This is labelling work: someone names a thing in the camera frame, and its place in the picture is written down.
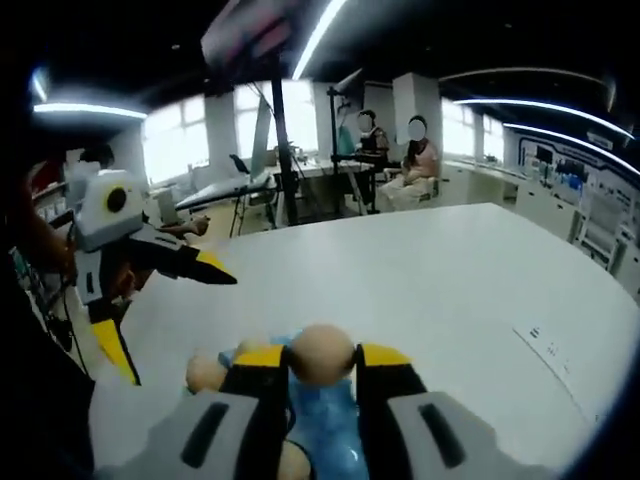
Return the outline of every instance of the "ceiling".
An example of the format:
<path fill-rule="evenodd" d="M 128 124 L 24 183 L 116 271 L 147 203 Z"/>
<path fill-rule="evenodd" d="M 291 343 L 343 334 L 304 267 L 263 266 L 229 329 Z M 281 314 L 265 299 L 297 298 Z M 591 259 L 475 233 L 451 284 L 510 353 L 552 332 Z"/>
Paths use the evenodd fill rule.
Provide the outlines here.
<path fill-rule="evenodd" d="M 370 80 L 389 82 L 409 71 L 442 78 L 500 67 L 546 67 L 578 72 L 594 80 L 551 73 L 485 73 L 441 82 L 454 98 L 501 97 L 572 106 L 629 127 L 640 113 L 640 75 L 633 61 L 632 15 L 618 0 L 587 9 L 562 0 L 347 0 L 322 40 L 306 74 L 338 81 L 359 67 Z M 224 1 L 186 2 L 165 9 L 95 7 L 65 11 L 49 22 L 43 66 L 50 100 L 102 103 L 152 111 L 185 96 L 215 94 L 231 82 L 207 71 L 200 39 Z M 300 2 L 293 34 L 283 52 L 289 76 L 327 0 Z M 252 64 L 245 79 L 266 78 Z M 608 85 L 615 83 L 612 108 Z M 505 121 L 518 121 L 573 136 L 590 125 L 537 110 L 489 107 Z M 136 120 L 67 116 L 38 122 L 37 135 L 55 148 L 104 141 Z M 616 150 L 633 163 L 635 142 Z"/>

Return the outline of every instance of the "bright window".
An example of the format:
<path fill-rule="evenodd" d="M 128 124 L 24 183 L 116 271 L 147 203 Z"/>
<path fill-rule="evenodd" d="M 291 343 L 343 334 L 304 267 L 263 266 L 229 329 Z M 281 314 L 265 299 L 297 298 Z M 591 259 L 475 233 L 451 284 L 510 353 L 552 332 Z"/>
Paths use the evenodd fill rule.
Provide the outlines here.
<path fill-rule="evenodd" d="M 204 96 L 183 100 L 150 114 L 142 125 L 144 166 L 150 185 L 209 164 Z"/>
<path fill-rule="evenodd" d="M 495 118 L 487 117 L 482 119 L 484 125 L 484 155 L 492 155 L 498 162 L 504 161 L 504 128 L 502 122 Z"/>
<path fill-rule="evenodd" d="M 245 159 L 251 158 L 253 154 L 253 140 L 260 104 L 259 91 L 265 96 L 269 105 L 273 106 L 269 82 L 243 85 L 237 87 L 234 92 L 238 155 Z M 284 80 L 282 97 L 289 141 L 307 152 L 318 151 L 318 126 L 311 82 Z M 276 124 L 272 118 L 267 148 L 271 149 L 277 145 Z"/>
<path fill-rule="evenodd" d="M 474 156 L 473 111 L 442 99 L 442 148 L 445 153 Z"/>

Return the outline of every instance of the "white counter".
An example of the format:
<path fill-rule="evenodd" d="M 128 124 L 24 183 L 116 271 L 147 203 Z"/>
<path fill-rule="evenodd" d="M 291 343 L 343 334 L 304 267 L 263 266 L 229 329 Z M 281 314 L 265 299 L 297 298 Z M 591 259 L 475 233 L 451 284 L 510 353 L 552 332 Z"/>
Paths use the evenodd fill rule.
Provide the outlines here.
<path fill-rule="evenodd" d="M 430 390 L 496 430 L 501 449 L 560 469 L 597 428 L 637 345 L 640 311 L 566 242 L 495 205 L 358 217 L 239 237 L 218 252 L 239 280 L 206 286 L 154 274 L 123 334 L 142 387 L 106 365 L 91 427 L 98 466 L 131 458 L 180 401 L 186 362 L 247 335 L 314 322 L 396 347 Z M 552 330 L 570 392 L 514 333 Z"/>

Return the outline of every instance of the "black pole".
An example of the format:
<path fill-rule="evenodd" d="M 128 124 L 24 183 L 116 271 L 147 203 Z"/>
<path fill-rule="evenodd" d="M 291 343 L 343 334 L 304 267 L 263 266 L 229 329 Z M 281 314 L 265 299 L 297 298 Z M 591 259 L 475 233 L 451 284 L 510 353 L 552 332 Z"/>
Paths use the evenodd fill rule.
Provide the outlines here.
<path fill-rule="evenodd" d="M 338 177 L 338 132 L 336 122 L 336 95 L 338 92 L 333 87 L 327 92 L 329 95 L 329 108 L 331 109 L 331 161 L 333 162 L 333 208 L 336 216 L 340 215 L 340 184 Z"/>
<path fill-rule="evenodd" d="M 273 93 L 273 116 L 276 121 L 276 134 L 278 137 L 278 156 L 280 158 L 280 170 L 282 178 L 282 190 L 284 203 L 287 207 L 289 225 L 298 225 L 298 208 L 296 207 L 296 187 L 293 171 L 291 170 L 291 150 L 287 137 L 287 125 L 284 118 L 284 100 L 282 98 L 282 78 L 280 76 L 280 61 L 277 59 L 273 66 L 271 77 L 271 90 Z"/>

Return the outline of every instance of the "black ceiling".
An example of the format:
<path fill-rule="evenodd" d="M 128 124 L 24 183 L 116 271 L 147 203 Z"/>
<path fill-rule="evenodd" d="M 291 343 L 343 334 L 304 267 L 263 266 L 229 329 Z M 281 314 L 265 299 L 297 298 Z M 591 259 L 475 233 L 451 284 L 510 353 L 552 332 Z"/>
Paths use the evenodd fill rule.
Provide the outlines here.
<path fill-rule="evenodd" d="M 300 2 L 298 23 L 282 54 L 285 75 L 293 71 L 327 1 Z M 562 0 L 347 0 L 307 74 L 337 81 L 364 66 L 369 79 L 391 81 L 409 71 L 442 78 L 499 67 L 569 70 L 597 81 L 549 73 L 490 73 L 441 86 L 452 98 L 549 101 L 630 126 L 640 112 L 640 91 L 634 88 L 640 85 L 633 60 L 635 26 L 629 7 L 617 2 L 587 8 L 584 2 Z M 150 111 L 189 94 L 214 94 L 213 85 L 218 89 L 221 83 L 207 80 L 211 75 L 200 39 L 226 2 L 191 3 L 163 9 L 114 6 L 106 12 L 92 5 L 58 15 L 49 23 L 44 56 L 52 100 L 82 96 L 87 103 Z M 263 68 L 249 72 L 253 79 L 266 75 Z M 616 101 L 609 110 L 605 85 L 612 81 Z M 504 120 L 569 133 L 577 128 L 558 115 L 522 110 L 490 109 Z M 127 121 L 98 121 L 80 125 L 69 120 L 55 127 L 40 122 L 37 128 L 52 146 L 75 148 L 127 126 Z M 634 148 L 627 154 L 633 157 Z"/>

